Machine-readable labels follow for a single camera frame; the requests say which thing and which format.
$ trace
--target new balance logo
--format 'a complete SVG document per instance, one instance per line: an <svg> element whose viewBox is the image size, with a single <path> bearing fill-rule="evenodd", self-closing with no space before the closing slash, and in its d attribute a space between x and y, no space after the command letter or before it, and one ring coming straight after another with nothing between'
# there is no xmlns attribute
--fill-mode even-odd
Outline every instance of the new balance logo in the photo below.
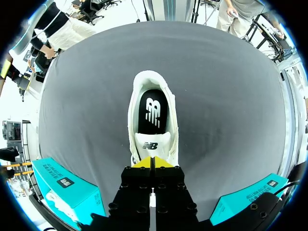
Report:
<svg viewBox="0 0 308 231"><path fill-rule="evenodd" d="M157 149L158 143L149 143L149 142L145 142L143 145L143 149L151 149L151 150L155 150Z"/></svg>
<svg viewBox="0 0 308 231"><path fill-rule="evenodd" d="M160 103L157 100L147 98L146 99L146 110L148 111L145 114L145 119L154 124L159 128L160 126Z"/></svg>

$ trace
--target sneaker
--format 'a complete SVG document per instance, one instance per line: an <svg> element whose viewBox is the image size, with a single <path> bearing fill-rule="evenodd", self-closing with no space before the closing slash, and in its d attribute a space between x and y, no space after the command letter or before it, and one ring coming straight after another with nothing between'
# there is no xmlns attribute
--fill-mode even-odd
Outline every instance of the sneaker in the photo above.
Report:
<svg viewBox="0 0 308 231"><path fill-rule="evenodd" d="M175 96L155 71L142 71L134 79L128 108L128 136L132 166L148 156L179 165Z"/></svg>

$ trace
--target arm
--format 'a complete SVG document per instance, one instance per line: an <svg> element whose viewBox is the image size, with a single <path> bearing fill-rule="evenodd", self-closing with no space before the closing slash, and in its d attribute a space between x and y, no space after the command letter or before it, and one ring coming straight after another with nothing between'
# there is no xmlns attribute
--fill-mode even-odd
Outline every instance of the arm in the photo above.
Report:
<svg viewBox="0 0 308 231"><path fill-rule="evenodd" d="M278 37L281 38L281 39L284 39L283 30L282 30L280 23L278 22L277 18L274 16L274 14L272 12L266 12L266 13L263 13L262 16L265 17L273 25L273 27L275 27L276 29L278 29L280 31L280 33L282 35L278 36Z"/></svg>
<svg viewBox="0 0 308 231"><path fill-rule="evenodd" d="M52 57L54 57L54 49L49 48L46 45L44 45L44 43L38 37L33 38L31 40L31 43L34 46L34 48L43 52L48 59L51 59Z"/></svg>
<svg viewBox="0 0 308 231"><path fill-rule="evenodd" d="M237 10L233 7L231 0L225 0L225 2L226 2L226 4L227 4L227 6L228 6L228 8L227 8L227 14L228 14L230 17L234 17L234 16L232 16L232 14L231 14L232 11L233 11L234 13L236 13L237 15L239 15L239 14L237 13Z"/></svg>
<svg viewBox="0 0 308 231"><path fill-rule="evenodd" d="M30 67L31 71L33 71L35 73L35 69L34 67L31 66L31 60L28 60L28 67Z"/></svg>

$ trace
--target black cable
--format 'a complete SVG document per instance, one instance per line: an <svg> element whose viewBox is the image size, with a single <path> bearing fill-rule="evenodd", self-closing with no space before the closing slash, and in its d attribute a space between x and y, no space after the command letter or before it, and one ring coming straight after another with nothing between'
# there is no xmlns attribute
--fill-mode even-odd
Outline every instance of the black cable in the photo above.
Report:
<svg viewBox="0 0 308 231"><path fill-rule="evenodd" d="M135 12L136 12L136 15L137 15L137 18L138 18L137 22L138 22L138 21L140 22L140 19L139 19L138 13L137 13L137 11L136 11L136 8L135 8L135 6L134 6L133 0L131 0L131 4L133 5L134 10L135 10Z"/></svg>
<svg viewBox="0 0 308 231"><path fill-rule="evenodd" d="M298 185L299 181L294 181L292 183L287 184L286 186L282 187L281 189L279 189L277 192L274 193L274 195L276 196L277 194L281 193L283 190L285 190L286 188L289 188L293 185Z"/></svg>

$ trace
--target round table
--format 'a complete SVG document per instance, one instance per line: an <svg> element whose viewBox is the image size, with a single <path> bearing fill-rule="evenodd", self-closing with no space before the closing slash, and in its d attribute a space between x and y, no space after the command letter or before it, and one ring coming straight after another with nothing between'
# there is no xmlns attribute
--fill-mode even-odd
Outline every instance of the round table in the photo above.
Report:
<svg viewBox="0 0 308 231"><path fill-rule="evenodd" d="M175 94L179 164L199 220L222 195L277 173L285 116L274 64L228 33L183 22L120 26L62 53L41 100L42 156L97 185L108 208L130 165L128 105L143 70Z"/></svg>

